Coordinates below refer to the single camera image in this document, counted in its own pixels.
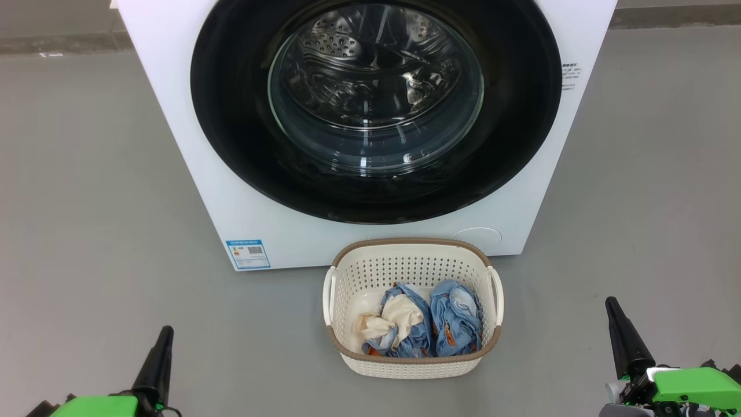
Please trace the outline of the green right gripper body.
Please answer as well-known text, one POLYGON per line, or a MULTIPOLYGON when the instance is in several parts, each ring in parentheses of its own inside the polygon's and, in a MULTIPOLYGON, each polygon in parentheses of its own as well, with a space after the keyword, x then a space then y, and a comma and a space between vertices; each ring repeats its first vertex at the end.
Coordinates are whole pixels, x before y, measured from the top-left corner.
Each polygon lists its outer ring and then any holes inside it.
POLYGON ((608 404, 601 416, 738 416, 739 364, 718 368, 714 361, 701 367, 648 367, 640 376, 608 383, 608 404))

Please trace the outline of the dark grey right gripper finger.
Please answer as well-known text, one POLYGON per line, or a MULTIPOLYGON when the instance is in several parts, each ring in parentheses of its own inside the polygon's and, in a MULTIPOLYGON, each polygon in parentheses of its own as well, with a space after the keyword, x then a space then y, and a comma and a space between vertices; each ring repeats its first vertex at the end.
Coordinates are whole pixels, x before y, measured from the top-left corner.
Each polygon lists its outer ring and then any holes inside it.
POLYGON ((636 380, 656 361, 615 297, 604 301, 617 378, 636 380))

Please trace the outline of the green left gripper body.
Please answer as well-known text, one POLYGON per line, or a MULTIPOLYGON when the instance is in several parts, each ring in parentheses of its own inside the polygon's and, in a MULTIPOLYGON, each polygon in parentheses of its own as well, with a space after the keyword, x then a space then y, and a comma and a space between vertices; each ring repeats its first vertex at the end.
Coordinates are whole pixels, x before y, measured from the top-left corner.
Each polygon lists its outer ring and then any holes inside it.
POLYGON ((143 395, 69 396, 63 404, 40 402, 28 416, 165 416, 172 412, 182 413, 167 407, 162 402, 151 403, 143 395))

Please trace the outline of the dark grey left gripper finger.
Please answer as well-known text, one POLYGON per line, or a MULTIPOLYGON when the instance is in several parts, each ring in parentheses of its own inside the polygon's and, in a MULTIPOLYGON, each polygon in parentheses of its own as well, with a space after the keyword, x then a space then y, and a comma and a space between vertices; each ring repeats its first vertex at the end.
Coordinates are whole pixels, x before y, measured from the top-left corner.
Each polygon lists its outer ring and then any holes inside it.
POLYGON ((174 328, 165 325, 132 386, 132 392, 140 404, 145 402, 150 406, 167 406, 173 343, 174 328))

